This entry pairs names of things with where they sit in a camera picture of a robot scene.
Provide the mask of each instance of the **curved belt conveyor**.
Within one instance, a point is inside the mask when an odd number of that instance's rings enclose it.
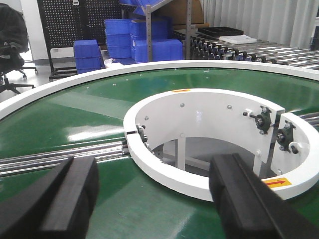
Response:
[[[194,98],[179,98],[192,94]],[[141,106],[155,99],[161,102]],[[178,103],[177,109],[172,102]],[[192,114],[182,112],[188,106],[196,112],[192,125],[185,123]],[[319,73],[290,66],[171,61],[115,64],[72,76],[0,104],[0,201],[68,156],[93,155],[100,192],[86,238],[224,239],[215,205],[208,202],[208,180],[202,175],[207,162],[185,155],[188,137],[195,141],[205,137],[245,149],[245,155],[252,155],[246,162],[251,169],[319,227],[318,112]],[[123,125],[129,114],[135,121]],[[201,119],[207,122],[200,124]],[[181,127],[188,131],[181,134]],[[133,149],[139,140],[146,156],[176,170],[182,180],[195,177],[186,184],[201,177],[203,185],[179,190],[145,171],[139,151]],[[220,141],[213,144],[221,147]],[[176,149],[173,156],[170,144]],[[228,153],[227,147],[222,153]],[[190,173],[189,166],[201,175]],[[297,177],[291,177],[297,171]],[[274,187],[277,179],[280,185]]]

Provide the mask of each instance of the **stacked blue crates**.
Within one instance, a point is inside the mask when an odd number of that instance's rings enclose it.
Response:
[[[146,22],[142,19],[131,21],[131,41],[146,40]],[[167,20],[164,18],[152,19],[152,39],[167,39]]]
[[[78,74],[104,68],[97,40],[74,41],[73,49]]]
[[[182,43],[177,39],[162,39],[152,41],[153,61],[183,60]],[[148,61],[147,41],[135,42],[132,47],[132,58],[136,63]]]
[[[171,37],[171,18],[152,19],[152,61],[183,60],[182,43]],[[131,23],[132,58],[136,63],[148,61],[146,23],[132,20]]]
[[[131,19],[105,20],[106,44],[110,58],[131,57]]]

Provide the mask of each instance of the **metal support leg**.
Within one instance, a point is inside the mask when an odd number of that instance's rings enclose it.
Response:
[[[190,30],[191,30],[191,5],[192,0],[186,0],[187,13],[186,13],[186,32],[185,32],[185,48],[186,48],[186,60],[190,59]]]
[[[185,171],[185,152],[186,152],[186,138],[178,138],[175,140],[175,167]]]
[[[146,35],[147,35],[147,45],[148,45],[148,61],[152,62],[152,13],[151,5],[146,5]]]

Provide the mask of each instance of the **circular inner ring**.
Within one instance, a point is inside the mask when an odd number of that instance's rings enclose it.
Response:
[[[296,137],[293,143],[300,149],[299,153],[280,150],[275,127],[260,130],[263,125],[257,124],[255,119],[265,109],[269,109],[268,125],[278,118],[279,128],[285,121],[294,124]],[[284,108],[271,101],[245,93],[185,89],[157,94],[136,103],[125,115],[124,128],[136,164],[150,177],[175,191],[212,201],[208,177],[185,171],[185,165],[205,169],[209,163],[186,155],[186,139],[209,138],[214,139],[215,144],[227,142],[235,145],[232,150],[243,148],[253,155],[251,167],[257,175],[263,177],[261,174],[265,171],[272,173],[272,177],[263,179],[266,183],[285,178],[289,184],[272,189],[287,199],[304,192],[318,180],[319,167],[315,164],[318,152],[314,150],[314,144],[318,144],[319,136],[304,120],[284,112]],[[175,155],[171,155],[174,162],[167,164],[161,148],[172,142],[175,144]],[[229,154],[229,146],[219,153]]]

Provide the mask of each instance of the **blue plastic bin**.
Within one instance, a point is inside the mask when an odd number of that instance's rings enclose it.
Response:
[[[100,57],[75,58],[76,69],[100,69],[102,65]]]
[[[127,5],[138,5],[137,0],[120,0],[120,3]]]
[[[132,19],[107,19],[105,33],[107,35],[130,34],[130,22]]]
[[[146,22],[145,20],[132,20],[131,22],[131,35],[146,37]],[[152,19],[152,37],[158,39],[167,38],[167,20],[156,18]]]
[[[130,58],[131,46],[114,46],[108,47],[111,58]]]
[[[101,51],[97,40],[78,40],[73,45],[74,57],[99,57]]]
[[[108,47],[113,46],[130,46],[131,45],[131,35],[120,34],[120,35],[107,35],[106,44]]]
[[[100,68],[90,68],[90,69],[77,69],[78,74],[82,74],[85,72],[90,72],[90,71],[96,71],[99,70]]]
[[[153,61],[183,60],[182,43],[177,39],[154,40]],[[146,41],[136,41],[135,47],[131,48],[132,58],[136,63],[148,61]]]
[[[154,5],[162,0],[137,0],[140,6],[146,6],[147,4]]]

